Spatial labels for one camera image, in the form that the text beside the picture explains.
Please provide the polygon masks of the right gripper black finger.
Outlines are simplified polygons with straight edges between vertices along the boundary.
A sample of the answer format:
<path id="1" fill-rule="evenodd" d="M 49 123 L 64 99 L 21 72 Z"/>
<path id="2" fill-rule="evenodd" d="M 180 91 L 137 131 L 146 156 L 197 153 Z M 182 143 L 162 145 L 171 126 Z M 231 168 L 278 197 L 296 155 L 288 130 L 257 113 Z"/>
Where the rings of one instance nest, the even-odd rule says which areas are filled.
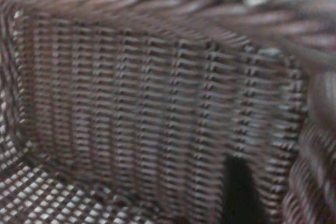
<path id="1" fill-rule="evenodd" d="M 264 223 L 264 210 L 250 167 L 244 159 L 226 159 L 222 223 Z"/>

